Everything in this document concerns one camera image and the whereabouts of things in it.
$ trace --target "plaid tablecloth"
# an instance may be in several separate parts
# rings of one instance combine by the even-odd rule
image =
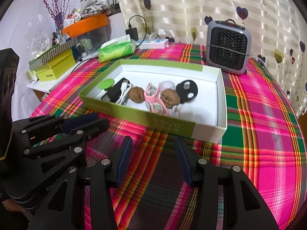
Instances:
[[[130,59],[162,59],[205,64],[204,47],[171,44],[165,50],[140,50]],[[79,92],[113,62],[92,60],[58,86],[32,116],[54,113],[78,116],[90,112]],[[186,139],[201,157],[214,165],[237,164],[248,174],[271,209],[280,229],[293,220],[306,197],[306,149],[293,110],[270,74],[252,60],[247,75],[223,73],[228,129],[219,144]],[[110,119],[110,129],[88,142],[88,165],[106,158],[124,136],[134,151],[125,181],[112,191],[119,229],[189,229],[197,191],[183,182],[174,149],[174,136],[134,123]],[[89,188],[85,221],[91,229]],[[220,196],[218,229],[223,218]]]

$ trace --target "striped box lid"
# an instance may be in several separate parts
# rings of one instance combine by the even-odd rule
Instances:
[[[73,38],[70,41],[65,42],[62,45],[56,44],[53,47],[51,47],[49,50],[44,52],[41,56],[38,58],[31,60],[29,62],[29,70],[34,71],[35,68],[38,68],[49,61],[51,61],[54,57],[58,56],[59,54],[65,52],[72,46],[75,46],[78,43],[77,38]]]

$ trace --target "striped curtain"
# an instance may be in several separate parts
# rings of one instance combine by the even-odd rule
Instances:
[[[252,35],[252,56],[265,62],[299,117],[307,110],[307,24],[292,0],[119,0],[126,27],[146,18],[147,32],[169,41],[206,43],[212,20],[233,19]],[[145,33],[142,18],[131,20]]]

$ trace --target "yellow box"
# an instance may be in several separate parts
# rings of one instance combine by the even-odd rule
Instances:
[[[70,48],[45,65],[36,68],[35,73],[40,81],[56,80],[75,64],[73,51]]]

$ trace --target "white power strip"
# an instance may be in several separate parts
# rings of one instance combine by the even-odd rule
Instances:
[[[155,40],[144,40],[137,49],[165,49],[168,47],[168,39],[155,39]]]

